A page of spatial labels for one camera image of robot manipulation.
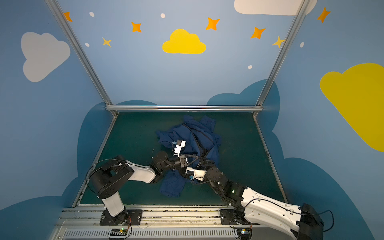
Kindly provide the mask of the blue jacket with black lining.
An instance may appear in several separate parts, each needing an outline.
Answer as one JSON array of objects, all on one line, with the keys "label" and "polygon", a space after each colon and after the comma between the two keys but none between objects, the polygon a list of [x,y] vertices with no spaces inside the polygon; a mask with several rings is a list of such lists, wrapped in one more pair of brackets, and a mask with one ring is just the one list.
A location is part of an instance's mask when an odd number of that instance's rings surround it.
[{"label": "blue jacket with black lining", "polygon": [[[156,131],[158,143],[168,149],[174,149],[174,143],[178,140],[185,141],[182,154],[196,155],[219,164],[219,147],[222,144],[220,135],[214,133],[216,120],[203,116],[197,121],[192,116],[185,115],[184,122],[167,131]],[[162,181],[160,193],[169,198],[177,198],[181,195],[185,184],[189,180],[183,178],[177,170],[167,171]]]}]

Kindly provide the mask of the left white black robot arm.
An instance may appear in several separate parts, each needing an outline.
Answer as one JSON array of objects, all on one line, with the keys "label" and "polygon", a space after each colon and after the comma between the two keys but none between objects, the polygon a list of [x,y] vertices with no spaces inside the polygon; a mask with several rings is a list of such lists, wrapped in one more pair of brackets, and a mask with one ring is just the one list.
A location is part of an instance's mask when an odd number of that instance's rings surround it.
[{"label": "left white black robot arm", "polygon": [[87,174],[90,189],[102,200],[111,217],[116,217],[125,211],[119,190],[128,181],[138,181],[146,184],[160,180],[166,171],[185,170],[190,167],[196,157],[179,155],[169,157],[160,151],[148,166],[134,164],[122,156],[103,160],[103,164]]}]

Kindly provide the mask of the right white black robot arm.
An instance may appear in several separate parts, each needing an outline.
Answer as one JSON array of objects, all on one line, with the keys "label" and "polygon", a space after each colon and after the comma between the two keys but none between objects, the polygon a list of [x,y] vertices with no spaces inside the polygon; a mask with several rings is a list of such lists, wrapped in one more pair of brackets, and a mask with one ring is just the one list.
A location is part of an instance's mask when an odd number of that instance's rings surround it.
[{"label": "right white black robot arm", "polygon": [[309,204],[291,205],[262,195],[228,180],[209,161],[196,168],[187,168],[186,174],[191,181],[210,184],[222,201],[234,208],[233,219],[237,224],[263,225],[293,240],[321,240],[324,237],[324,222]]}]

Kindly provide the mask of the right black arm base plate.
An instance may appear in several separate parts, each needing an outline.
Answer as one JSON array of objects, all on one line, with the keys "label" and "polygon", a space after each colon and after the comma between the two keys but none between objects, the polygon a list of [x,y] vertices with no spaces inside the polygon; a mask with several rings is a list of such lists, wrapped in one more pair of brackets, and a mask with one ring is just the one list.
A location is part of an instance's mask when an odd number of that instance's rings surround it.
[{"label": "right black arm base plate", "polygon": [[244,225],[250,226],[252,223],[245,219],[245,208],[239,209],[220,209],[220,220],[222,225]]}]

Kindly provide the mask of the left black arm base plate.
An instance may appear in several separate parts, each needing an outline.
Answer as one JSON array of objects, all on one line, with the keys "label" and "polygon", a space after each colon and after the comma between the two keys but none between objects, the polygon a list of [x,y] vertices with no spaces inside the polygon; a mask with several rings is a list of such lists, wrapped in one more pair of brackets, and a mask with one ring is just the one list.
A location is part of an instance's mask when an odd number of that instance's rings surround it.
[{"label": "left black arm base plate", "polygon": [[138,226],[142,219],[142,210],[126,210],[116,216],[112,216],[108,210],[104,210],[100,220],[100,226]]}]

